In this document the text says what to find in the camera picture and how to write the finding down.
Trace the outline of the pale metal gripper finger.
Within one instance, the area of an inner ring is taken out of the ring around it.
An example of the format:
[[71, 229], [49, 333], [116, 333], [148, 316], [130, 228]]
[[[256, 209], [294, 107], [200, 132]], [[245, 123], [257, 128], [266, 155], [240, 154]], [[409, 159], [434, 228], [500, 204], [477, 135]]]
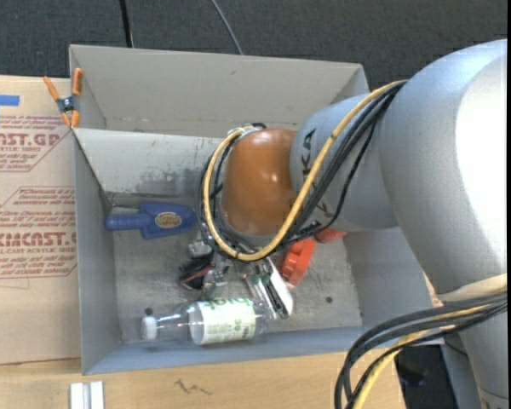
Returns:
[[188, 244], [188, 251], [191, 257], [204, 257], [211, 255], [213, 249], [202, 240], [194, 240]]
[[211, 269], [203, 278], [202, 299], [205, 301], [224, 298], [227, 280], [222, 270]]

